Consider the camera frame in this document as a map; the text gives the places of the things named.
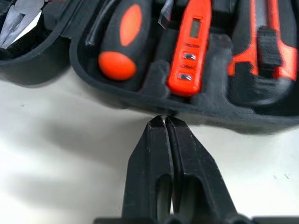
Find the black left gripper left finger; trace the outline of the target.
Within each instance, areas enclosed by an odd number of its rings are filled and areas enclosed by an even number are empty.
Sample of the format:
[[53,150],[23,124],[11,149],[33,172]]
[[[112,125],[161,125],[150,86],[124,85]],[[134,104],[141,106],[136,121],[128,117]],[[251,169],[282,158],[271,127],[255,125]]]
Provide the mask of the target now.
[[150,120],[127,167],[122,218],[163,221],[171,210],[173,162],[163,118]]

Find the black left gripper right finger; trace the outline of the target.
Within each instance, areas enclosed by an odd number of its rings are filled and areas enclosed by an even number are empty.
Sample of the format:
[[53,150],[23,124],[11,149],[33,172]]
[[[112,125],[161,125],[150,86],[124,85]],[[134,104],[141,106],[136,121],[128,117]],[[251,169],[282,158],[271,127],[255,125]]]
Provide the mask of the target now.
[[174,165],[174,211],[188,221],[238,221],[219,168],[188,125],[165,121]]

